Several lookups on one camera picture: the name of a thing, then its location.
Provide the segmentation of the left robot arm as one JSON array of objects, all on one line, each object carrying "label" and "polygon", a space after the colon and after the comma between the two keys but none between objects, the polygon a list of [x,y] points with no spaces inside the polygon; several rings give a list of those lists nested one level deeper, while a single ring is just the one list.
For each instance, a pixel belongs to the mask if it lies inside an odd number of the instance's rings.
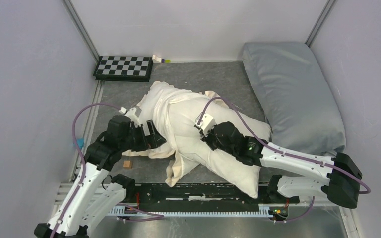
[{"label": "left robot arm", "polygon": [[125,151],[141,152],[166,143],[152,120],[145,124],[124,115],[113,116],[95,142],[86,150],[80,172],[68,195],[47,223],[39,223],[38,238],[88,238],[97,225],[121,201],[136,196],[135,180],[115,175],[106,190],[92,201],[96,190]]}]

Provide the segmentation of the white pillow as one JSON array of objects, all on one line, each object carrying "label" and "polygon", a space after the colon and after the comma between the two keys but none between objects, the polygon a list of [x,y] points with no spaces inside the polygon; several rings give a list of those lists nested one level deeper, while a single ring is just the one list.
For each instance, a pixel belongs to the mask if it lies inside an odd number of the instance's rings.
[{"label": "white pillow", "polygon": [[245,165],[235,155],[248,137],[270,140],[271,128],[245,114],[236,114],[213,94],[178,89],[154,82],[138,103],[140,120],[151,120],[166,143],[147,152],[149,158],[174,155],[166,169],[166,184],[176,183],[198,165],[235,185],[251,198],[258,197],[258,166]]}]

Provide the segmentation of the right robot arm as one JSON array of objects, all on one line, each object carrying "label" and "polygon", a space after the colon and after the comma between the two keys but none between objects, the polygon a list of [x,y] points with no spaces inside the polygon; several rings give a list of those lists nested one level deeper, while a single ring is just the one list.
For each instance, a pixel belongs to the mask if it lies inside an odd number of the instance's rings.
[{"label": "right robot arm", "polygon": [[286,150],[266,140],[244,136],[231,122],[197,123],[195,127],[211,150],[224,151],[247,166],[296,173],[296,177],[274,175],[270,179],[266,194],[272,202],[295,196],[318,196],[344,208],[358,206],[363,175],[347,154],[316,156]]}]

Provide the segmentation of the grey pillowcase with cream ruffle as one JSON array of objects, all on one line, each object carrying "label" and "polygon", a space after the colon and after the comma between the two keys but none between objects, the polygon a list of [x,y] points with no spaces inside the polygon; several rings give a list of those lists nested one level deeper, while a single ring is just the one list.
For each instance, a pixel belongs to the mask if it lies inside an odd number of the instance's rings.
[{"label": "grey pillowcase with cream ruffle", "polygon": [[206,103],[217,96],[213,91],[196,93],[176,88],[152,88],[137,106],[140,120],[153,120],[156,129],[167,140],[156,149],[143,152],[128,150],[124,155],[164,159],[174,155],[166,168],[166,184],[173,187],[183,176],[202,164],[227,182],[244,188],[244,168],[234,157],[221,150],[212,151],[200,140],[194,122]]}]

